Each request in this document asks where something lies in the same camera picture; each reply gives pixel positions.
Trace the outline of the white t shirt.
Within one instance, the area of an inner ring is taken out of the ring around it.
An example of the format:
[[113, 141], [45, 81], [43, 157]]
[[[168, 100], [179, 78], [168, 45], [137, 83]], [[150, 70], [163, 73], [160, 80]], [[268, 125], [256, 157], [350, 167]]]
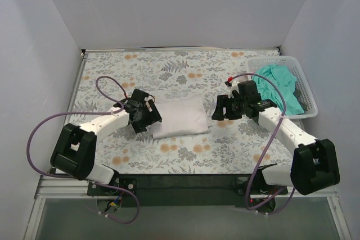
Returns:
[[208, 132], [207, 115], [200, 95], [158, 100], [155, 106], [162, 118], [150, 126], [154, 139]]

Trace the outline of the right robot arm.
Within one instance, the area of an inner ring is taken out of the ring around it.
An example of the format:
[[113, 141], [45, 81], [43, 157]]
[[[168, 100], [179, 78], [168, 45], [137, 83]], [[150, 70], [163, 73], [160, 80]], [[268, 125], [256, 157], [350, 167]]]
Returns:
[[308, 195], [340, 182], [340, 172], [334, 144], [320, 140], [282, 115], [270, 99], [262, 99], [253, 81], [228, 80], [229, 93], [219, 95], [212, 120], [237, 120], [247, 116], [279, 140], [292, 155], [290, 166], [259, 165], [248, 181], [260, 193], [275, 186], [293, 187]]

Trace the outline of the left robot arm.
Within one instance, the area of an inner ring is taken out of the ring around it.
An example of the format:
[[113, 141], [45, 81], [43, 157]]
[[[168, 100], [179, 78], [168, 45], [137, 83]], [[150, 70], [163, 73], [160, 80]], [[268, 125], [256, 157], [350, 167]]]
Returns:
[[53, 167], [77, 180], [100, 183], [108, 195], [115, 194], [120, 182], [116, 171], [96, 161], [97, 145], [118, 129], [131, 125], [134, 132], [142, 133], [147, 127], [162, 122], [154, 97], [135, 89], [129, 98], [121, 100], [106, 112], [80, 125], [66, 124], [58, 138], [50, 159]]

